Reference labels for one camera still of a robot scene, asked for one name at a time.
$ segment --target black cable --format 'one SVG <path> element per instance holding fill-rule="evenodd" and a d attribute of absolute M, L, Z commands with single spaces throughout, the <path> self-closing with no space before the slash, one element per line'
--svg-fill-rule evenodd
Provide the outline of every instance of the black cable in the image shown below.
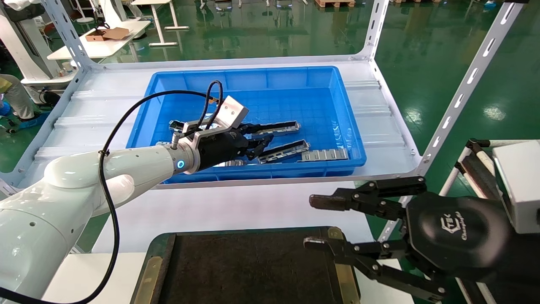
<path fill-rule="evenodd" d="M 206 124 L 206 128 L 205 130 L 208 130 L 210 128 L 210 126 L 212 126 L 212 123 L 214 123 L 214 120 L 215 120 L 215 117 L 218 115 L 219 113 L 219 110 L 221 109 L 221 105 L 223 104 L 223 85 L 221 84 L 221 82 L 219 80 L 214 80 L 210 86 L 208 86 L 208 90 L 206 91 L 206 100 L 209 100 L 210 99 L 210 90 L 212 90 L 212 87 L 214 86 L 214 84 L 218 84 L 219 85 L 219 100 L 218 100 L 218 107 L 215 109 L 214 111 L 214 114 L 212 114 L 212 117 L 210 117 L 210 120 L 208 121 L 208 123 Z"/>
<path fill-rule="evenodd" d="M 112 142 L 112 139 L 120 129 L 120 126 L 124 123 L 124 121 L 128 118 L 128 116 L 133 113 L 141 104 L 145 103 L 146 101 L 159 97 L 162 95 L 169 95 L 169 94 L 191 94 L 191 95 L 197 95 L 201 97 L 206 98 L 205 102 L 205 109 L 208 108 L 208 100 L 206 94 L 195 92 L 195 91 L 188 91 L 188 90 L 171 90 L 171 91 L 163 91 L 158 92 L 152 95 L 148 95 L 144 97 L 143 99 L 139 100 L 136 104 L 134 104 L 129 110 L 120 118 L 116 126 L 112 129 L 111 135 L 109 135 L 109 138 L 107 138 L 107 141 L 103 145 L 103 149 L 99 151 L 99 165 L 98 165 L 98 177 L 99 177 L 99 183 L 101 184 L 101 187 L 103 188 L 103 192 L 105 194 L 105 201 L 107 202 L 107 205 L 109 207 L 109 210 L 111 212 L 111 220 L 112 220 L 112 226 L 114 230 L 114 245 L 112 247 L 112 255 L 111 255 L 111 261 L 109 262 L 109 266 L 107 267 L 107 271 L 105 272 L 105 275 L 103 276 L 103 279 L 101 283 L 98 285 L 98 287 L 86 298 L 72 303 L 55 303 L 55 302 L 48 302 L 40 299 L 35 299 L 30 296 L 26 296 L 14 291 L 11 291 L 9 289 L 5 289 L 3 287 L 0 287 L 0 299 L 6 299 L 9 301 L 17 302 L 20 304 L 88 304 L 90 301 L 95 299 L 99 293 L 105 288 L 105 285 L 109 281 L 109 278 L 111 277 L 112 271 L 114 269 L 114 265 L 116 264 L 116 259 L 118 257 L 118 250 L 120 248 L 120 228 L 118 226 L 118 217 L 116 214 L 116 210 L 114 208 L 114 203 L 112 201 L 111 193 L 109 192 L 109 188 L 107 187 L 107 182 L 105 178 L 104 173 L 104 162 L 105 157 L 109 155 L 109 146 Z"/>

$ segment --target white desk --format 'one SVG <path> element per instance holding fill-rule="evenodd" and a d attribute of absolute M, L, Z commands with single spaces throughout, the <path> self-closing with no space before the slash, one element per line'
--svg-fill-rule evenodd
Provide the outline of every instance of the white desk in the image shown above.
<path fill-rule="evenodd" d="M 354 188 L 354 182 L 150 190 L 116 210 L 120 252 L 146 252 L 163 233 L 289 227 L 336 226 L 350 242 L 373 242 L 363 213 L 309 205 L 311 194 L 336 188 Z M 111 253 L 112 244 L 109 216 L 92 252 Z"/>
<path fill-rule="evenodd" d="M 133 40 L 133 38 L 142 33 L 148 25 L 150 25 L 150 21 L 123 21 L 118 24 L 117 27 L 129 29 L 130 34 L 122 40 L 111 39 L 106 41 L 86 41 L 85 36 L 94 32 L 94 29 L 92 29 L 91 31 L 82 35 L 80 37 L 80 41 L 81 44 L 84 46 L 84 49 L 86 50 L 86 55 L 89 58 L 110 57 L 116 54 L 116 52 L 118 52 L 126 44 L 130 43 L 133 58 L 135 62 L 138 62 L 137 53 L 134 52 L 135 48 L 131 44 L 131 40 Z M 47 59 L 49 60 L 65 60 L 71 58 L 72 54 L 67 47 L 62 47 L 61 49 L 47 56 Z"/>
<path fill-rule="evenodd" d="M 156 12 L 156 4 L 169 4 L 169 7 L 171 8 L 171 15 L 172 15 L 172 21 L 174 23 L 173 27 L 165 27 L 165 30 L 188 30 L 190 27 L 184 26 L 179 27 L 178 21 L 176 20 L 176 13 L 174 12 L 174 5 L 172 4 L 172 0 L 135 0 L 131 4 L 133 5 L 150 5 L 152 7 L 152 14 L 154 15 L 154 22 L 156 24 L 156 29 L 158 30 L 159 35 L 159 43 L 150 43 L 149 46 L 151 47 L 167 47 L 167 46 L 173 46 L 178 45 L 177 42 L 165 42 L 163 39 L 163 33 L 161 32 L 161 25 L 159 24 L 158 14 Z"/>
<path fill-rule="evenodd" d="M 120 253 L 109 282 L 91 304 L 129 304 L 145 253 Z M 98 286 L 107 269 L 111 254 L 68 255 L 47 288 L 43 300 L 68 303 L 87 297 Z M 400 269 L 397 260 L 382 264 Z M 414 304 L 409 294 L 358 275 L 362 304 Z"/>

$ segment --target metal rack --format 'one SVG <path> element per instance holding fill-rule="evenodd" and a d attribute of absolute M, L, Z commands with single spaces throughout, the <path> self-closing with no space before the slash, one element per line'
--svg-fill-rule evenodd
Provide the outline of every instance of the metal rack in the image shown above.
<path fill-rule="evenodd" d="M 27 187 L 43 176 L 45 166 L 56 157 L 100 149 L 114 123 L 134 101 L 144 95 L 150 77 L 157 71 L 310 65 L 333 65 L 340 70 L 368 155 L 368 162 L 364 167 L 357 168 L 353 175 L 344 177 L 218 181 L 160 185 L 157 188 L 354 181 L 424 175 L 526 2 L 528 1 L 513 0 L 503 4 L 450 101 L 428 148 L 420 155 L 375 62 L 388 0 L 374 0 L 364 47 L 354 55 L 123 64 L 98 64 L 90 60 L 61 3 L 43 0 L 47 13 L 72 53 L 79 71 L 17 163 L 16 169 L 11 173 L 1 173 L 0 179 L 15 187 Z M 83 119 L 88 113 L 99 115 L 94 120 Z M 111 149 L 125 148 L 133 121 L 134 117 L 126 121 Z M 400 201 L 407 203 L 409 199 L 402 197 Z M 385 240 L 395 225 L 395 222 L 389 221 L 379 241 Z"/>

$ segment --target plastic crate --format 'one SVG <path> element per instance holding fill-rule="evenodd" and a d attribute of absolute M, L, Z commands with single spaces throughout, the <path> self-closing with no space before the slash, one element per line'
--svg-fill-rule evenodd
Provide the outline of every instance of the plastic crate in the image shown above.
<path fill-rule="evenodd" d="M 146 96 L 165 90 L 206 92 L 214 80 L 222 82 L 224 97 L 230 95 L 249 109 L 245 123 L 300 123 L 298 133 L 275 137 L 269 148 L 304 139 L 310 150 L 347 148 L 349 159 L 297 162 L 300 154 L 281 163 L 258 164 L 255 159 L 249 161 L 252 166 L 212 167 L 192 175 L 178 174 L 165 183 L 346 176 L 365 164 L 366 152 L 336 67 L 158 72 L 152 76 Z M 217 85 L 212 96 L 218 96 Z M 165 95 L 146 102 L 126 147 L 170 142 L 169 121 L 197 120 L 203 107 L 204 99 L 193 95 Z M 214 110 L 215 104 L 211 104 L 207 117 Z"/>

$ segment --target shelf surface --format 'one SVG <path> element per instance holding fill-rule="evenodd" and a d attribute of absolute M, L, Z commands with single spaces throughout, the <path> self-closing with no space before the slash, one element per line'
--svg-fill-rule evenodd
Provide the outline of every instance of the shelf surface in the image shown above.
<path fill-rule="evenodd" d="M 367 162 L 363 167 L 357 168 L 352 176 L 199 182 L 159 185 L 158 188 L 354 181 L 375 176 L 403 176 L 414 170 L 420 159 L 416 147 L 388 88 L 385 87 L 386 83 L 383 79 L 377 79 L 376 73 L 373 73 L 374 66 L 376 67 L 374 62 L 340 55 L 124 63 L 111 64 L 106 69 L 94 69 L 83 78 L 67 108 L 55 122 L 45 144 L 38 149 L 19 187 L 27 187 L 38 181 L 43 176 L 45 166 L 57 157 L 101 149 L 120 117 L 144 96 L 155 72 L 317 65 L 333 65 L 339 69 L 362 136 Z M 136 115 L 136 112 L 133 113 L 120 128 L 112 141 L 111 149 L 126 147 Z"/>

